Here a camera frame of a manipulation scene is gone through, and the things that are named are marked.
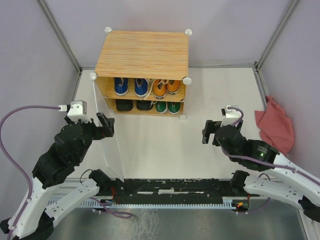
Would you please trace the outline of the green sneaker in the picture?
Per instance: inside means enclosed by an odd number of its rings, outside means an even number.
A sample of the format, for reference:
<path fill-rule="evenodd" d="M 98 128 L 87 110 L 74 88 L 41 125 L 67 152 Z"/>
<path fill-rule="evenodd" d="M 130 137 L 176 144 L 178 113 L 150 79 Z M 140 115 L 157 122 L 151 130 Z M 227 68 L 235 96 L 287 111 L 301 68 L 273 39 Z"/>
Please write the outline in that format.
<path fill-rule="evenodd" d="M 157 101 L 155 103 L 155 109 L 159 114 L 165 114 L 168 111 L 168 104 L 165 101 Z"/>
<path fill-rule="evenodd" d="M 177 115 L 181 110 L 181 103 L 180 102 L 168 102 L 168 112 L 171 115 Z"/>

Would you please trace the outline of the blue sneaker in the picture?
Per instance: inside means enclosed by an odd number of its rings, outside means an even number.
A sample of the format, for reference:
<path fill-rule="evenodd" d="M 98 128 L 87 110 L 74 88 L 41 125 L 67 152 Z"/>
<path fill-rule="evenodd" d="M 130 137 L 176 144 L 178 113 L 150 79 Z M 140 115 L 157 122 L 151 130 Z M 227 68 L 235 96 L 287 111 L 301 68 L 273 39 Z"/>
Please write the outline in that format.
<path fill-rule="evenodd" d="M 137 97 L 144 98 L 149 90 L 149 84 L 144 78 L 136 78 L 134 80 L 134 92 Z"/>
<path fill-rule="evenodd" d="M 114 78 L 114 91 L 117 96 L 125 96 L 128 93 L 129 79 L 128 78 L 121 78 L 115 77 Z"/>

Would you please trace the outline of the orange sneaker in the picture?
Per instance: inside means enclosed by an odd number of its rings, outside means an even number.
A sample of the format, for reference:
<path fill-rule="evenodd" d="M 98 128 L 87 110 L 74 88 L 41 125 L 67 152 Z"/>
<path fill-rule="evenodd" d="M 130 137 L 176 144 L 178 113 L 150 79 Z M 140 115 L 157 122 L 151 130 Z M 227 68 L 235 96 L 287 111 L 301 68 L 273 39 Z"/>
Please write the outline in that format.
<path fill-rule="evenodd" d="M 153 93 L 156 99 L 163 99 L 167 94 L 166 84 L 168 80 L 164 79 L 152 79 L 149 85 L 149 90 L 146 96 L 143 98 L 144 100 L 147 99 L 151 93 Z"/>
<path fill-rule="evenodd" d="M 171 95 L 175 95 L 180 90 L 180 80 L 168 80 L 166 84 L 166 91 Z"/>

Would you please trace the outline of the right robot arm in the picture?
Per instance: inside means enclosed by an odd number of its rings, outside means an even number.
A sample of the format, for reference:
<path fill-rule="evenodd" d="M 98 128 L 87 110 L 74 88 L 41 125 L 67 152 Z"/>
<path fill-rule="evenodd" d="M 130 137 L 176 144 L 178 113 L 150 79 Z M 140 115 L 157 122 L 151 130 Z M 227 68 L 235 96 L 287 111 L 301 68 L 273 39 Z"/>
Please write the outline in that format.
<path fill-rule="evenodd" d="M 320 221 L 320 180 L 295 165 L 277 149 L 262 140 L 246 139 L 240 126 L 224 125 L 221 121 L 207 120 L 202 130 L 202 143 L 220 147 L 232 161 L 257 171 L 262 175 L 275 177 L 278 181 L 263 180 L 245 171 L 237 170 L 229 189 L 236 196 L 246 192 L 289 204 L 315 222 Z"/>

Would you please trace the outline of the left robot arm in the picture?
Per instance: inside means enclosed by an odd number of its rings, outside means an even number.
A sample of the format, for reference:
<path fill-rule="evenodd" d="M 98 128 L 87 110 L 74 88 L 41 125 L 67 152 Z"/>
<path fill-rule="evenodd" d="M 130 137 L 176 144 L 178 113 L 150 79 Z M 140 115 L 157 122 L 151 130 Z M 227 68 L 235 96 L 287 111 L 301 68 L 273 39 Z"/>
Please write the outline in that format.
<path fill-rule="evenodd" d="M 54 137 L 49 150 L 41 155 L 29 179 L 31 188 L 16 213 L 0 223 L 9 240 L 46 240 L 54 228 L 85 200 L 111 189 L 111 179 L 100 169 L 93 170 L 75 190 L 49 205 L 48 202 L 66 178 L 84 160 L 93 141 L 113 137 L 114 118 L 98 112 L 101 126 L 81 116 L 65 117 L 67 125 Z"/>

